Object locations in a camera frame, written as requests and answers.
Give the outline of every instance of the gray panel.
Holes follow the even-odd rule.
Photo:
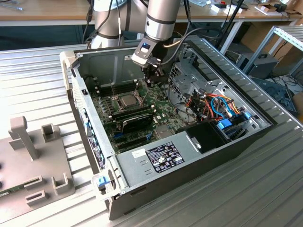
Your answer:
[[[174,166],[171,169],[166,170],[160,174],[155,172],[146,154],[138,158],[134,158],[134,156],[132,155],[132,152],[135,152],[137,150],[149,150],[169,142],[172,142],[175,145],[180,155],[183,157],[184,163]],[[117,156],[117,159],[119,160],[121,169],[123,170],[123,173],[126,177],[128,186],[133,187],[136,184],[140,184],[144,181],[153,180],[162,177],[163,175],[169,174],[172,171],[175,171],[176,169],[182,168],[184,165],[187,165],[187,161],[192,162],[193,159],[200,157],[201,153],[195,149],[192,142],[187,137],[186,132],[182,132],[170,136],[169,138],[164,138],[156,142],[119,154]]]

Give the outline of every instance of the motherboard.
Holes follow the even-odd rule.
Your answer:
[[[139,80],[107,90],[96,87],[90,95],[117,154],[171,136],[188,125],[157,84],[148,87]]]

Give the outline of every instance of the white object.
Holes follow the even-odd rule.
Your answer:
[[[237,6],[232,6],[232,7],[231,7],[231,10],[229,10],[229,8],[230,8],[230,6],[227,6],[226,9],[224,10],[224,13],[225,13],[225,14],[228,14],[228,12],[229,12],[229,15],[231,15],[231,14],[234,13],[234,11],[235,11],[235,9],[237,8]],[[243,11],[243,10],[242,10],[241,8],[239,8],[237,14],[242,13],[242,11]]]
[[[216,13],[223,13],[226,8],[219,8],[216,5],[212,5],[211,10],[215,11]]]
[[[278,13],[278,12],[269,12],[269,13],[266,13],[262,10],[260,10],[258,7],[255,6],[255,9],[257,9],[258,11],[260,11],[261,13],[265,14],[266,16],[281,16],[281,13]]]

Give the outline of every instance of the white sticker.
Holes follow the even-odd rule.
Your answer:
[[[128,61],[128,60],[131,60],[131,59],[132,59],[131,55],[124,56],[124,61]]]
[[[182,157],[175,158],[175,162],[177,162],[177,161],[179,161],[181,159],[182,159]]]
[[[145,155],[145,149],[142,148],[140,150],[133,151],[132,155],[133,155],[134,158],[141,157],[141,156]]]

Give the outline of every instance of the yellow cable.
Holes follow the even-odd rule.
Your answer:
[[[226,98],[227,100],[231,100],[231,98],[228,98],[228,97],[222,96],[222,95],[219,95],[219,96],[208,95],[208,96],[213,97],[213,98],[215,98],[215,97],[222,97],[222,98]],[[233,106],[234,111],[236,112],[236,114],[240,114],[240,112],[237,110],[237,108],[236,108],[236,106],[235,106],[235,104],[233,102],[232,102],[232,106]]]

